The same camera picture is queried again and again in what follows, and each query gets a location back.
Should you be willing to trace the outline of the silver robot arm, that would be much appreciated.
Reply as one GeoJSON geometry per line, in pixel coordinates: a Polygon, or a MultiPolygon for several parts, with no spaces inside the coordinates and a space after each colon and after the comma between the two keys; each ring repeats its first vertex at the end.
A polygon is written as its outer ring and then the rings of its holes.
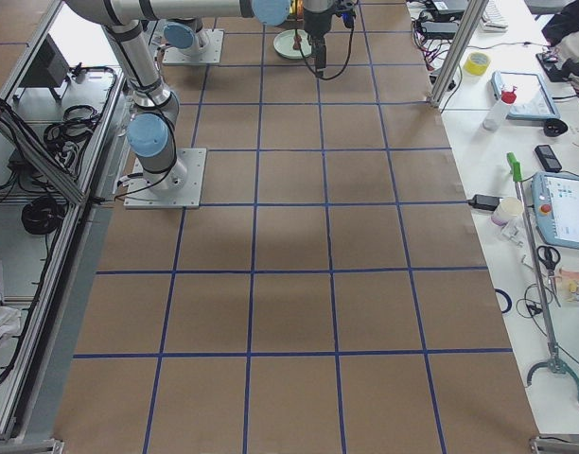
{"type": "Polygon", "coordinates": [[[188,56],[203,53],[209,45],[201,18],[167,20],[163,34],[169,45],[188,56]]]}
{"type": "Polygon", "coordinates": [[[128,126],[132,151],[143,168],[146,189],[170,195],[186,184],[187,168],[175,145],[179,101],[157,69],[142,31],[144,21],[203,17],[255,18],[279,26],[290,1],[68,1],[81,18],[102,26],[124,75],[133,88],[137,114],[128,126]]]}

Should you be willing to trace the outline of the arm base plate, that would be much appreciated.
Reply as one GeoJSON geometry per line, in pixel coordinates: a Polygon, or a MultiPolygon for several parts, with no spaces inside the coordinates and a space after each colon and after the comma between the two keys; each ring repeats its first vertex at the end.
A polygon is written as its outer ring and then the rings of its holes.
{"type": "Polygon", "coordinates": [[[149,188],[161,176],[156,178],[148,173],[130,180],[130,195],[124,199],[124,206],[127,209],[199,208],[206,156],[205,148],[178,148],[176,165],[161,183],[149,188]]]}
{"type": "Polygon", "coordinates": [[[168,47],[164,53],[163,65],[187,66],[219,64],[224,30],[204,28],[196,35],[196,41],[189,48],[168,47]]]}

